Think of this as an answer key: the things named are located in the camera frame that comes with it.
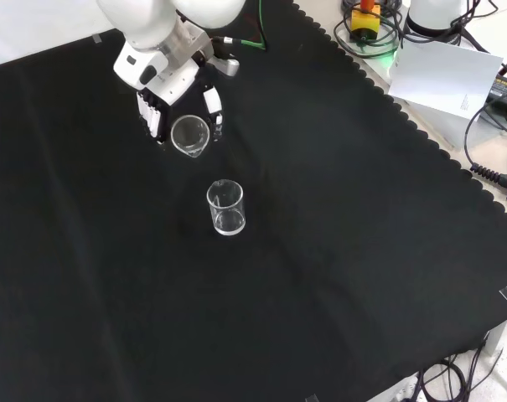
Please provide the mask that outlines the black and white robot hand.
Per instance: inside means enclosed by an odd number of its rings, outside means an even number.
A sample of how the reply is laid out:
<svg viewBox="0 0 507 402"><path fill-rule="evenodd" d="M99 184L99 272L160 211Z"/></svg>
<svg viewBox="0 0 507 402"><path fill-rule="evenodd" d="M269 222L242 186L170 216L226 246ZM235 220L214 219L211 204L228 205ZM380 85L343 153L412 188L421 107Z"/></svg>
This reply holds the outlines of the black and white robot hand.
<svg viewBox="0 0 507 402"><path fill-rule="evenodd" d="M159 49L138 50L124 44L114 71L137 91L140 116L158 145L163 147L171 136L171 129L165 125L173 105L201 82L207 64L223 67L231 75L240 67L235 59L221 58L211 39L199 35L187 44L164 44Z"/></svg>

